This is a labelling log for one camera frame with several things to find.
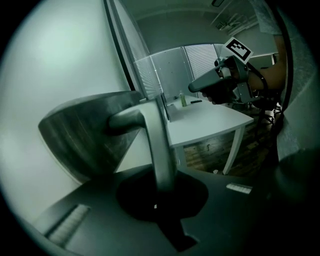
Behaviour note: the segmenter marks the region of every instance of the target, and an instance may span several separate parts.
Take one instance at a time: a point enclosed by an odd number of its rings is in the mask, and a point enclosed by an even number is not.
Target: shirt sleeve
[[[278,23],[264,0],[249,0],[259,22],[260,31],[271,35],[282,35]]]

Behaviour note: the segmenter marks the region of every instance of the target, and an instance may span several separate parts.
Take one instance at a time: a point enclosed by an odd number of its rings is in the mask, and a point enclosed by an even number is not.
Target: bottle
[[[182,107],[186,107],[187,106],[186,96],[184,95],[182,90],[180,91],[180,100],[181,100]]]

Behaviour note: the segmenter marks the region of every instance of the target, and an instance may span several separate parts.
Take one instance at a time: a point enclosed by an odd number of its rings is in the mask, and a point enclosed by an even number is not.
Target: silver handle
[[[108,120],[111,132],[124,134],[145,128],[157,188],[157,208],[166,211],[172,206],[175,189],[175,165],[170,154],[166,127],[157,101],[150,100],[127,108]]]

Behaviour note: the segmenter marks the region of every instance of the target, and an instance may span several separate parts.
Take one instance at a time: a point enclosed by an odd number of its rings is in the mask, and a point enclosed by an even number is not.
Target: white sticker
[[[231,37],[222,46],[220,58],[230,57],[233,55],[246,64],[253,54],[254,52],[246,47],[242,42],[234,37]]]

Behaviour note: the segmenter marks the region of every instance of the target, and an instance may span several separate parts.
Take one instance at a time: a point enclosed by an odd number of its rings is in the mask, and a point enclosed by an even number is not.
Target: table top
[[[172,147],[184,146],[229,133],[254,121],[248,115],[226,106],[213,105],[207,100],[194,104],[190,102],[197,101],[199,98],[185,96],[185,100],[186,107],[182,107],[180,99],[171,103],[175,108],[171,115],[172,121],[167,123],[167,132]]]

